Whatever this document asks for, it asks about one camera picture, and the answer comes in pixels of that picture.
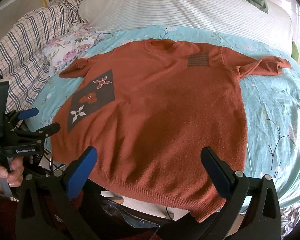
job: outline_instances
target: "bedsheet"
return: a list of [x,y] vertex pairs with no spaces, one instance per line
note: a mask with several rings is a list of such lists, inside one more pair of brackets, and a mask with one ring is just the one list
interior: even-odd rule
[[[225,46],[249,57],[278,56],[291,63],[279,76],[248,76],[240,81],[247,115],[248,142],[244,173],[261,178],[270,174],[278,192],[280,207],[300,202],[300,66],[286,53],[261,42],[239,36],[178,26],[147,28],[106,34],[104,40],[84,57],[106,53],[131,41],[155,39],[207,42]],[[31,130],[52,122],[58,109],[78,88],[82,78],[62,79],[57,75],[45,85],[33,107],[39,114],[28,120]],[[51,150],[50,141],[46,142]],[[246,198],[242,212],[249,204]]]

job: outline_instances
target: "plaid blanket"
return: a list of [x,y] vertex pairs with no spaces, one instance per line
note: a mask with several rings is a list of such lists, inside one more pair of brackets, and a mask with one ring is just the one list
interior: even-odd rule
[[81,22],[82,0],[53,0],[23,16],[0,41],[0,76],[10,80],[7,110],[32,106],[48,81],[49,66],[40,49]]

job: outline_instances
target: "bed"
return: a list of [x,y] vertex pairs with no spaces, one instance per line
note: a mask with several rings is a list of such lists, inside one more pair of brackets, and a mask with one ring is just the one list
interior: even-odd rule
[[[281,208],[300,203],[300,67],[290,56],[292,27],[287,13],[270,1],[268,15],[241,0],[197,0],[202,6],[196,9],[195,15],[184,11],[191,6],[189,0],[184,0],[177,8],[173,3],[168,4],[169,10],[162,15],[157,12],[163,10],[160,7],[163,0],[153,2],[150,12],[144,9],[148,0],[104,1],[108,2],[98,7],[99,17],[94,20],[88,19],[87,12],[96,0],[55,0],[51,6],[20,19],[0,43],[0,75],[13,80],[8,108],[37,107],[39,115],[27,123],[31,130],[51,123],[82,81],[81,78],[62,79],[58,73],[76,57],[106,53],[131,41],[155,38],[207,42],[255,59],[278,56],[292,66],[284,69],[283,75],[249,76],[240,81],[248,127],[244,173],[257,178],[270,174]],[[123,9],[129,8],[129,4],[135,5],[134,10],[124,14]],[[230,14],[233,8],[237,13]],[[247,9],[250,10],[248,16],[242,13]],[[77,25],[88,20],[93,22],[93,27]],[[35,37],[27,40],[34,27]],[[46,62],[42,51],[47,43],[58,44],[64,42],[67,35],[75,37],[78,33],[84,39],[84,35],[87,37],[92,32],[98,34],[96,44],[91,43],[80,54],[69,56],[64,52],[65,65],[55,67]],[[56,42],[55,37],[61,37],[61,41]],[[46,148],[52,150],[49,140]],[[242,212],[249,201],[247,198]]]

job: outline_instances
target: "metal screw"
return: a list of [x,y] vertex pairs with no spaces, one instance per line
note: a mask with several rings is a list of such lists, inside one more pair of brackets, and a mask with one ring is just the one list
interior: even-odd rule
[[31,180],[32,179],[32,174],[28,174],[27,176],[26,176],[26,180]]
[[269,180],[269,181],[272,179],[272,177],[269,174],[266,174],[265,178],[266,178],[266,180]]
[[239,178],[243,177],[243,172],[242,171],[236,171],[235,175]]
[[62,176],[62,170],[56,170],[55,172],[54,172],[54,176],[56,176],[56,177],[60,177],[60,176]]

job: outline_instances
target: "sweater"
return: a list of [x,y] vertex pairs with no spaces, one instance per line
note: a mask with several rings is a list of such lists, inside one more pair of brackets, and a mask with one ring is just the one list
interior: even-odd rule
[[154,39],[76,59],[60,73],[84,80],[54,117],[61,125],[51,137],[54,158],[68,164],[93,146],[91,180],[203,221],[225,200],[201,164],[202,148],[243,171],[247,120],[238,81],[278,75],[282,67],[290,64],[278,57]]

